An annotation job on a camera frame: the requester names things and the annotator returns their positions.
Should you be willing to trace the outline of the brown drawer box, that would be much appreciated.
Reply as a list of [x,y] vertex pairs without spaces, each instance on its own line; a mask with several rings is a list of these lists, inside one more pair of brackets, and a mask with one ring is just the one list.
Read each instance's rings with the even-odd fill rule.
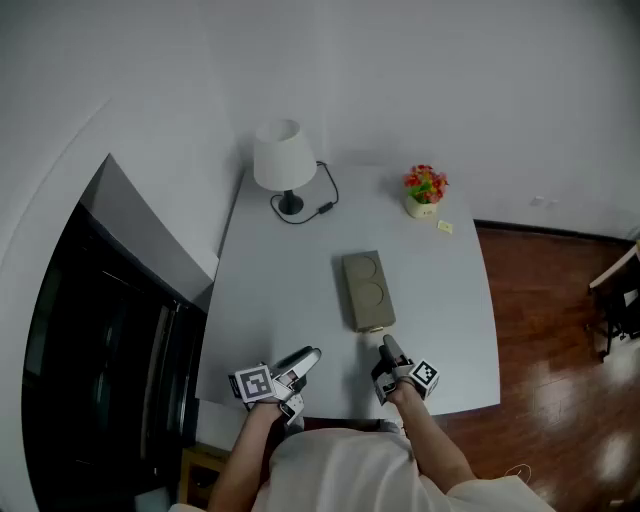
[[396,315],[377,251],[342,257],[342,268],[356,332],[374,332],[392,326]]

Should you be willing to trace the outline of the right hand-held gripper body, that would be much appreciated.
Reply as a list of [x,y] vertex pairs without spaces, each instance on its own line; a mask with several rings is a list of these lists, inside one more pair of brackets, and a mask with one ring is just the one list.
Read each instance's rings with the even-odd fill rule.
[[380,361],[371,371],[371,378],[375,395],[381,405],[388,402],[389,396],[400,382],[411,384],[422,400],[433,392],[439,382],[439,372],[424,359],[417,363],[408,359],[407,365],[395,365],[391,373],[381,372]]

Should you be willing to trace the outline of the potted red and yellow flowers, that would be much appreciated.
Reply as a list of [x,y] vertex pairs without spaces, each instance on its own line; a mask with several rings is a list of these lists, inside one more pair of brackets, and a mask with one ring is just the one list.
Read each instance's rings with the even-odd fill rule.
[[444,172],[436,172],[432,166],[416,165],[403,177],[407,192],[405,209],[416,219],[432,218],[443,199],[449,180]]

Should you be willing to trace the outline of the black chair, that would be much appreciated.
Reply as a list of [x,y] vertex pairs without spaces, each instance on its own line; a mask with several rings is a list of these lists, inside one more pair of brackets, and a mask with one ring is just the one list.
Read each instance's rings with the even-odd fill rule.
[[640,277],[610,277],[597,285],[590,283],[588,294],[593,297],[600,316],[587,323],[584,330],[592,338],[598,334],[606,339],[605,348],[596,350],[603,362],[610,355],[616,336],[640,337]]

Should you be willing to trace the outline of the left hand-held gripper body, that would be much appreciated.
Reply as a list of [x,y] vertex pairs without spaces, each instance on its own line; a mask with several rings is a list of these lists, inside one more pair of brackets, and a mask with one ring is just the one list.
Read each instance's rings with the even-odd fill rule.
[[228,376],[233,395],[250,410],[257,403],[275,403],[291,425],[301,415],[304,400],[301,390],[306,377],[293,369],[271,369],[267,365],[236,371]]

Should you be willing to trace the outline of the wooden stool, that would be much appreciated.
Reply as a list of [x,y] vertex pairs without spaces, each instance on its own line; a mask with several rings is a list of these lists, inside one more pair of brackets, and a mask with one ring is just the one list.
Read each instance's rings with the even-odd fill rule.
[[206,509],[230,452],[202,443],[182,452],[178,502]]

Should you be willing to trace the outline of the person's right forearm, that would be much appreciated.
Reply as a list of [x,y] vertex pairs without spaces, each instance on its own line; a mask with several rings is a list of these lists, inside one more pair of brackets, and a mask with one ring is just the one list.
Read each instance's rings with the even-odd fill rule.
[[398,410],[424,476],[443,493],[476,479],[467,458],[430,415],[413,385],[400,381],[389,400]]

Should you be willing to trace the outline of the white shade table lamp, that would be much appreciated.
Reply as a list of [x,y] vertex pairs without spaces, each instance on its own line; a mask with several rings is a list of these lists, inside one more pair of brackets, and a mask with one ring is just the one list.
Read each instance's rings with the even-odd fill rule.
[[294,191],[310,182],[317,170],[301,125],[289,119],[264,124],[256,131],[253,156],[256,183],[282,193],[278,211],[287,216],[300,213],[304,202]]

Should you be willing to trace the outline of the person's left forearm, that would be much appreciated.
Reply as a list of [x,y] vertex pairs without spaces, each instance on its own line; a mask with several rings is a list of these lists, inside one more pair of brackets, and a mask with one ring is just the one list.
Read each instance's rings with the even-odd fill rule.
[[227,463],[214,484],[208,512],[250,512],[261,487],[262,463],[273,423],[281,416],[275,403],[249,412]]

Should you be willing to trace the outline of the person's white shirt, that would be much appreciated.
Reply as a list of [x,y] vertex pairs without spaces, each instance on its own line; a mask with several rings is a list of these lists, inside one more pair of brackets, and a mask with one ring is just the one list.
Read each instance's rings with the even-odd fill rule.
[[250,512],[554,512],[519,477],[475,479],[443,493],[409,439],[323,429],[283,441]]

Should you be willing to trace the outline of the black glass cabinet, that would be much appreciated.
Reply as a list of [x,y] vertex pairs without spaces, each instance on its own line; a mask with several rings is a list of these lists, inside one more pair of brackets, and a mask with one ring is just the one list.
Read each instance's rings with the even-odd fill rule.
[[195,438],[206,317],[77,206],[45,272],[21,393],[39,512],[133,512]]

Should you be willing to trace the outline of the light wooden desk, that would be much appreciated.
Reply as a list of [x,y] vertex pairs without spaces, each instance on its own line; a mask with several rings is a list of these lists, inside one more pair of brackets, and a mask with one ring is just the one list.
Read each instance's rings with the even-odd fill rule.
[[640,261],[640,239],[635,242],[635,245],[629,249],[618,261],[616,261],[611,267],[609,267],[604,273],[591,281],[588,285],[590,290],[593,290],[603,284],[607,279],[612,277],[616,272],[621,270],[631,260],[637,259]]

